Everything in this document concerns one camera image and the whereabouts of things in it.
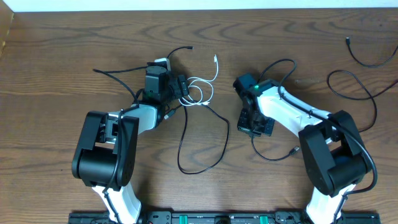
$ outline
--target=wood grain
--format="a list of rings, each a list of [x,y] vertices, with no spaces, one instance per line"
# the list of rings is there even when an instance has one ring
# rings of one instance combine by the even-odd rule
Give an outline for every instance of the wood grain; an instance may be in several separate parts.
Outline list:
[[[264,211],[304,208],[313,186],[301,153],[278,163],[255,156],[249,137],[236,130],[241,103],[232,89],[236,77],[258,75],[280,58],[298,69],[287,89],[317,108],[346,110],[358,127],[372,118],[370,101],[338,98],[325,83],[328,73],[347,69],[376,93],[397,79],[397,59],[378,69],[360,67],[345,46],[351,37],[362,61],[385,60],[398,43],[398,9],[311,9],[176,12],[19,13],[0,60],[0,223],[66,223],[69,212],[104,210],[101,199],[71,174],[71,161],[85,115],[115,111],[131,102],[128,92],[92,68],[119,70],[144,65],[182,45],[172,57],[175,71],[188,76],[214,75],[220,61],[211,107],[231,122],[223,161],[201,175],[177,168],[183,111],[139,136],[132,184],[146,205],[178,210]],[[269,71],[280,79],[291,68]],[[138,90],[144,73],[120,74]],[[336,75],[342,93],[363,96],[352,77]],[[353,195],[345,210],[375,211],[383,223],[395,223],[398,206],[396,138],[398,89],[376,99],[376,125],[362,133],[378,171],[370,193]],[[204,108],[189,108],[182,165],[198,170],[221,153],[225,123]],[[298,139],[281,125],[270,138],[256,140],[269,157],[284,155]],[[367,175],[360,184],[371,181]]]

